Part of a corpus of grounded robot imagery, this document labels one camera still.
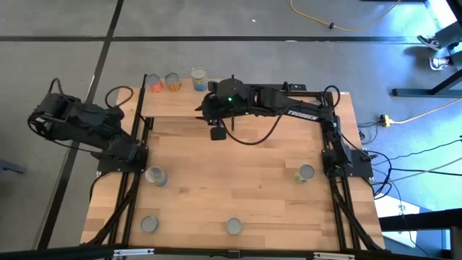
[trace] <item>black floor stripe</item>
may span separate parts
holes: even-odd
[[[114,15],[110,22],[108,33],[104,37],[103,49],[101,50],[100,57],[95,68],[95,73],[93,74],[93,80],[88,90],[87,98],[85,99],[86,103],[92,103],[95,98],[96,89],[98,83],[100,82],[101,73],[103,72],[103,67],[108,57],[109,47],[111,43],[111,38],[114,35],[114,31],[117,26],[118,18],[120,17],[121,10],[123,6],[123,0],[118,0],[117,5],[115,6]],[[78,147],[78,142],[71,142],[72,147]],[[77,157],[77,150],[71,149],[64,160],[64,166],[62,167],[61,177],[58,182],[58,188],[54,194],[53,202],[51,204],[50,211],[48,212],[45,225],[43,227],[43,232],[38,242],[38,249],[46,249],[50,243],[51,236],[53,235],[53,229],[56,224],[56,219],[58,218],[59,210],[64,199],[64,194],[66,193],[66,188],[71,177],[72,168],[74,167],[75,159]]]
[[[0,42],[99,42],[105,36],[0,36]]]
[[[415,36],[0,36],[0,42],[297,41],[420,44]]]
[[[165,41],[297,41],[297,42],[361,42],[420,44],[415,36],[115,36],[114,42]]]

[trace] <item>wooden table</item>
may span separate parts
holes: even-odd
[[[182,86],[180,92],[146,92],[142,115],[155,117],[147,142],[147,164],[164,169],[168,182],[156,187],[141,178],[129,245],[338,251],[331,191],[323,174],[319,123],[283,116],[262,144],[245,146],[230,138],[213,142],[209,126],[194,118],[200,116],[194,108],[205,93],[194,91],[190,80],[182,80]],[[122,106],[126,113],[123,127],[128,132],[138,92],[136,88],[134,97]],[[121,90],[118,101],[127,95],[128,91]],[[336,113],[344,135],[359,147],[349,94],[341,95]],[[274,120],[236,118],[234,135],[248,142],[260,139]],[[296,183],[295,171],[305,163],[315,168],[315,176],[308,183]],[[93,238],[112,214],[120,179],[120,173],[111,173],[95,185],[82,242]],[[358,220],[374,241],[384,246],[370,187],[360,178],[349,181]],[[155,233],[141,230],[141,220],[147,215],[160,221]],[[225,222],[231,217],[243,222],[240,235],[227,234]],[[122,216],[119,242],[124,222]],[[346,218],[344,227],[351,247]]]

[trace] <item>chair leg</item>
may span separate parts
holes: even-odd
[[[16,173],[25,173],[26,169],[17,164],[0,160],[0,170],[10,170]]]

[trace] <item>yellow extension cord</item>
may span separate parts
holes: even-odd
[[[347,31],[347,32],[360,32],[360,31],[363,31],[363,30],[366,30],[366,29],[369,29],[371,28],[372,26],[376,25],[379,21],[381,21],[391,10],[393,10],[393,8],[395,8],[399,3],[401,2],[401,0],[398,0],[396,1],[396,3],[387,11],[385,12],[384,14],[382,14],[379,18],[377,18],[374,22],[368,24],[368,25],[365,25],[365,26],[362,26],[362,27],[359,27],[359,28],[343,28],[343,27],[340,27],[340,26],[337,26],[337,25],[334,25],[333,28],[337,28],[339,30],[343,30],[343,31]],[[319,22],[323,25],[327,25],[327,26],[331,26],[331,24],[333,23],[328,23],[326,21],[323,21],[321,19],[318,19],[318,18],[315,18],[315,17],[311,17],[307,14],[304,14],[300,11],[298,11],[297,9],[295,9],[294,7],[294,3],[293,3],[293,0],[290,0],[290,6],[292,8],[292,10],[294,10],[294,12],[298,13],[299,15],[303,16],[303,17],[306,17],[308,19],[311,19],[313,21],[316,21],[316,22]]]
[[[462,98],[456,99],[456,100],[454,100],[454,101],[451,102],[451,103],[448,103],[448,104],[446,104],[446,105],[442,105],[442,106],[440,106],[439,108],[435,108],[435,109],[430,110],[430,111],[428,111],[428,112],[426,112],[426,113],[423,113],[422,115],[418,115],[418,116],[415,116],[415,117],[406,119],[406,120],[404,120],[404,121],[393,121],[393,120],[390,118],[390,124],[404,124],[404,123],[407,123],[407,122],[409,122],[409,121],[413,121],[414,119],[421,118],[422,116],[426,116],[426,115],[428,115],[429,113],[433,113],[433,112],[438,111],[438,110],[440,110],[440,109],[447,108],[448,106],[450,106],[450,105],[452,105],[452,104],[455,104],[455,103],[457,103],[457,102],[459,102],[459,101],[461,101],[461,100],[462,100]]]

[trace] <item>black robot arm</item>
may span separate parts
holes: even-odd
[[[265,85],[244,84],[234,77],[220,83],[210,82],[209,90],[211,92],[204,97],[198,110],[202,110],[202,119],[215,126],[211,129],[213,140],[226,138],[225,134],[216,134],[222,130],[220,122],[223,118],[245,115],[293,116],[320,123],[333,147],[331,163],[339,168],[351,167],[352,151],[341,138],[340,118],[335,115],[331,102],[325,100],[323,105],[315,105],[295,100],[280,90]]]
[[[60,93],[51,92],[55,82]],[[54,79],[27,123],[49,141],[73,140],[101,149],[102,152],[91,152],[100,161],[99,171],[139,172],[144,169],[147,152],[121,128],[123,117],[118,106],[104,109],[63,94],[61,83]]]

